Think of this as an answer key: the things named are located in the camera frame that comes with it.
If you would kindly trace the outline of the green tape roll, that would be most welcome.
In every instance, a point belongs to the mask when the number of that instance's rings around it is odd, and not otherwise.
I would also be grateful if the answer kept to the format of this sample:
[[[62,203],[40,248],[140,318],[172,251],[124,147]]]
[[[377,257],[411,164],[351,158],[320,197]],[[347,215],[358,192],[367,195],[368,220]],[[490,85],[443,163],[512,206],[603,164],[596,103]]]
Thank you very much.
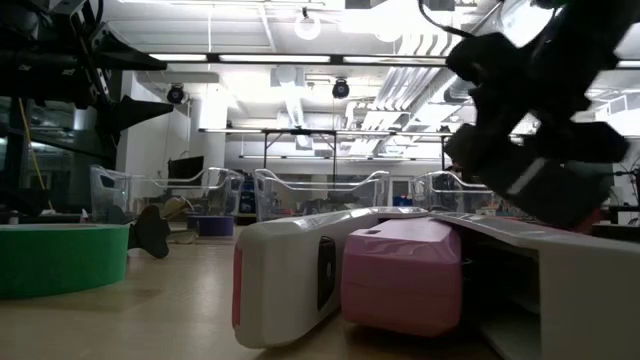
[[[0,225],[0,300],[78,292],[125,278],[123,225]]]

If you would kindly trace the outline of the fluorescent ceiling light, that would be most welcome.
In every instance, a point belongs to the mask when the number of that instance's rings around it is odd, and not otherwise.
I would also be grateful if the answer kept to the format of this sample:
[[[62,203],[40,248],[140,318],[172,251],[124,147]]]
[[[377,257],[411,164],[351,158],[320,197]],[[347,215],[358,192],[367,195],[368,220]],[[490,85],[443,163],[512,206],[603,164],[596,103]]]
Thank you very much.
[[[344,56],[345,64],[404,67],[445,67],[445,57]]]
[[[326,55],[286,55],[286,54],[223,54],[219,61],[224,63],[296,63],[328,64],[331,57]]]
[[[165,62],[207,62],[208,57],[205,54],[189,54],[189,53],[157,53],[151,54],[151,57]]]

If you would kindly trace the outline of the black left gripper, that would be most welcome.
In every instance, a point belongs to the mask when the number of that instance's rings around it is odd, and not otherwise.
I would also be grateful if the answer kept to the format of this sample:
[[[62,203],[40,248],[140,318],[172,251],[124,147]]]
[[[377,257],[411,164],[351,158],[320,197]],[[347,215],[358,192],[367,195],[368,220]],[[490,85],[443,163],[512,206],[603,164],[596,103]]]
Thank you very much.
[[[135,100],[124,96],[111,101],[106,69],[163,71],[165,61],[131,47],[112,27],[102,21],[104,1],[98,0],[94,13],[90,0],[61,0],[51,10],[58,42],[58,74],[49,96],[55,101],[74,103],[77,108],[110,109],[110,129],[121,132],[174,110],[168,103]]]

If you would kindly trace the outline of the black monitor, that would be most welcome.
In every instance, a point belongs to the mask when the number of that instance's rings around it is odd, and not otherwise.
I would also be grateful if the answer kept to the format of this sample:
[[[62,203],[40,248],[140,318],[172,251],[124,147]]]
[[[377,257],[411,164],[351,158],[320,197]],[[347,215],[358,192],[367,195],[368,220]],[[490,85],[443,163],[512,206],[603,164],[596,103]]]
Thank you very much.
[[[168,161],[168,180],[171,186],[197,186],[202,181],[204,157],[188,157]]]

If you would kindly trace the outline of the clear plastic bin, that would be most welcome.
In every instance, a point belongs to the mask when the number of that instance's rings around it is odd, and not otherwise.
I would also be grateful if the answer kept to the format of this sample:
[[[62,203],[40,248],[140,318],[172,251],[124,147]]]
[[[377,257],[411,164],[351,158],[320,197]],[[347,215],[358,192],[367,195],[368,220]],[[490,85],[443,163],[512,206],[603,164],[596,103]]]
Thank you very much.
[[[96,222],[131,222],[155,206],[162,218],[234,216],[238,213],[244,176],[218,167],[187,179],[159,179],[107,170],[93,165],[91,215]]]
[[[386,171],[349,182],[283,180],[267,169],[255,170],[253,178],[259,222],[386,206],[391,181]]]
[[[464,182],[456,173],[436,171],[410,180],[415,206],[429,211],[494,215],[500,198],[482,184]]]

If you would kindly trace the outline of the pink white stapler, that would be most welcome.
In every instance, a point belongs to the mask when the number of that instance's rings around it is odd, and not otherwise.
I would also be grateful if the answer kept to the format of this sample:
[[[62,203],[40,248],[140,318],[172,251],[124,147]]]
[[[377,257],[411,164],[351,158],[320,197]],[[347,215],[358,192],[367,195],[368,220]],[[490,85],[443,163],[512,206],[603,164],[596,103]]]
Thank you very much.
[[[232,326],[241,345],[292,343],[335,312],[422,337],[467,323],[503,360],[640,360],[640,243],[393,207],[240,234]]]

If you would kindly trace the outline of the blue tape roll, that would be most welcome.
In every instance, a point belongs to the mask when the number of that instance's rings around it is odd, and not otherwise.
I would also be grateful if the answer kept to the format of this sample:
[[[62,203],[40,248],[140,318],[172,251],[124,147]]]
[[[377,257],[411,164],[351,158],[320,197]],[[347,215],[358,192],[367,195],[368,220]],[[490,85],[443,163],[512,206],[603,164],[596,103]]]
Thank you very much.
[[[189,216],[187,228],[199,236],[228,237],[234,233],[235,219],[232,216]]]

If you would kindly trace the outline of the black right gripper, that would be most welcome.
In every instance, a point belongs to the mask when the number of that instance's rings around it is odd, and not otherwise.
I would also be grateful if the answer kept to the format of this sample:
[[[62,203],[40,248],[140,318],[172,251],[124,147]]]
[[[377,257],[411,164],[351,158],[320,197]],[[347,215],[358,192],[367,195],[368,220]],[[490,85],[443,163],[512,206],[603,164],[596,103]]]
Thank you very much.
[[[518,47],[494,32],[467,37],[447,67],[475,87],[478,125],[514,125],[530,111],[568,120],[588,107],[585,93],[596,76],[614,68],[615,50],[640,21],[640,0],[543,0],[561,11]],[[621,161],[629,142],[605,122],[543,126],[538,152],[570,161]]]

